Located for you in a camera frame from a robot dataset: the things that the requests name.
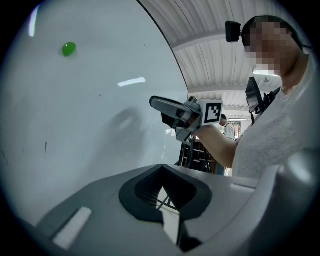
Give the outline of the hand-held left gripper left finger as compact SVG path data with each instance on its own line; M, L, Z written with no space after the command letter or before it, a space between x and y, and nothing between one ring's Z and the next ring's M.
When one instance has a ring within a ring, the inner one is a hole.
M36 226L47 238L69 222L78 209L92 211L69 251L76 256L180 256L183 252L165 233L162 224L140 221L119 199L122 185L148 171L137 168L94 181L48 212Z

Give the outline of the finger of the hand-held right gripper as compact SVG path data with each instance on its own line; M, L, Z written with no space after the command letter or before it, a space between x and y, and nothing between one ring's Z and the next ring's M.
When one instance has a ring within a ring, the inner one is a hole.
M181 123L179 119L170 117L164 113L161 114L162 122L170 128L176 128Z
M187 112L187 108L184 104L159 96L152 96L149 100L149 104L155 110L171 118L182 118Z

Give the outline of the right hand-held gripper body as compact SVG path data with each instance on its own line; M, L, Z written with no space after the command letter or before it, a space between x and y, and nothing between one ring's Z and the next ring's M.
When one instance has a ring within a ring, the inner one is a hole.
M202 127L218 124L221 120L222 100L200 99L191 96L176 112L176 139L184 144Z

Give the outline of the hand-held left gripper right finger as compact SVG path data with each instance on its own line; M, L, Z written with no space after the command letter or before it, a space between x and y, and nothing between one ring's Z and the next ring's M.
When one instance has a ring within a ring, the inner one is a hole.
M163 165L161 183L179 210L176 242L164 252L247 252L257 226L247 207L259 180Z

